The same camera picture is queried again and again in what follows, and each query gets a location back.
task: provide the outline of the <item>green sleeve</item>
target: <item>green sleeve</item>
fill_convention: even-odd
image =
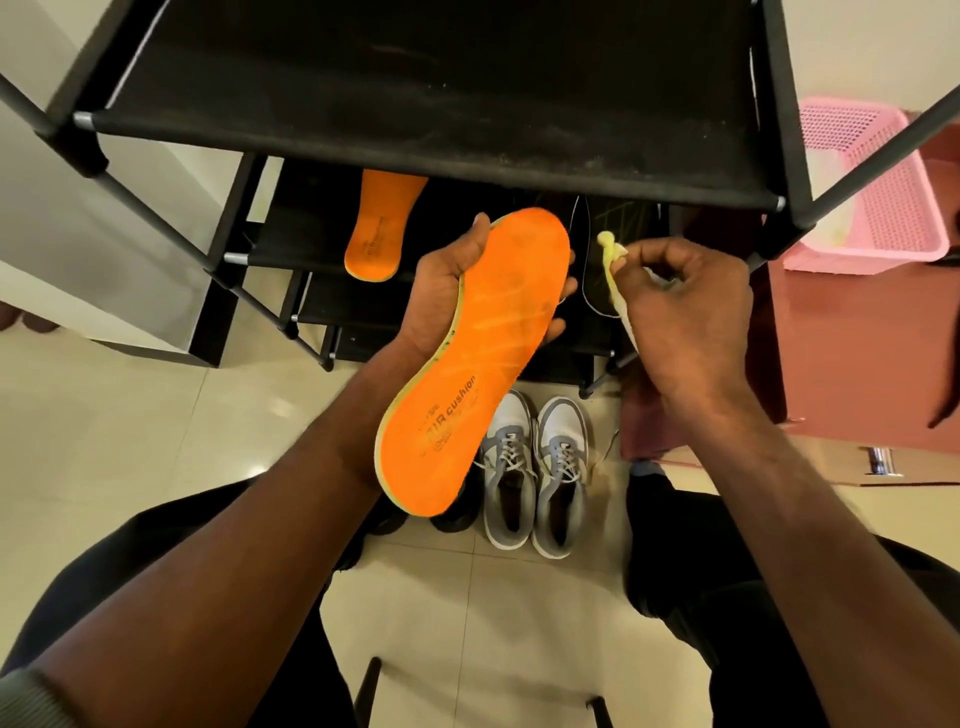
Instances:
[[[19,669],[0,679],[0,728],[79,728],[43,679]]]

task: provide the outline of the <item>brown shoe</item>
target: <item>brown shoe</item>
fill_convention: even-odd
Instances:
[[[21,313],[23,313],[23,311],[19,308],[0,301],[0,331],[6,331],[13,326]]]
[[[30,331],[36,331],[36,333],[50,333],[60,328],[60,324],[54,324],[52,321],[41,319],[35,313],[23,314],[23,325]]]

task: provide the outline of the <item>pair of sneakers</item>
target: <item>pair of sneakers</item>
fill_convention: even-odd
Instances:
[[[587,447],[587,424],[573,400],[555,397],[535,419],[523,395],[507,393],[480,446],[483,523],[494,546],[520,548],[532,535],[541,556],[570,554],[584,521]]]

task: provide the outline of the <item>black chair leg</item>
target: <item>black chair leg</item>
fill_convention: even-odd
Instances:
[[[593,719],[597,721],[597,728],[613,728],[610,714],[607,713],[607,701],[598,695],[587,701],[587,707],[593,709]]]
[[[363,676],[363,683],[360,684],[357,699],[353,701],[353,712],[357,716],[358,728],[370,728],[373,698],[376,696],[376,683],[380,679],[380,669],[382,667],[383,661],[379,657],[374,657],[367,665],[367,674]]]

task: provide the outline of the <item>tiled floor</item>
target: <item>tiled floor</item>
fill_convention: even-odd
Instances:
[[[248,286],[276,302],[285,282],[253,271]],[[319,343],[320,333],[306,336]],[[144,508],[261,472],[355,369],[324,373],[243,306],[219,370],[131,358],[67,331],[0,334],[0,654],[84,548]],[[541,404],[559,388],[525,389]],[[586,405],[594,460],[610,447],[616,407],[612,396]],[[699,471],[670,474],[712,489]],[[373,725],[590,726],[585,701],[602,693],[618,725],[708,726],[700,657],[622,594],[625,482],[613,447],[592,472],[584,540],[559,564],[531,547],[497,551],[482,530],[449,536],[418,520],[369,540],[323,614],[354,691],[371,656],[385,662]],[[882,501],[857,502],[881,531],[904,512]],[[914,518],[938,510],[910,502]],[[941,517],[932,547],[955,548],[952,523]]]

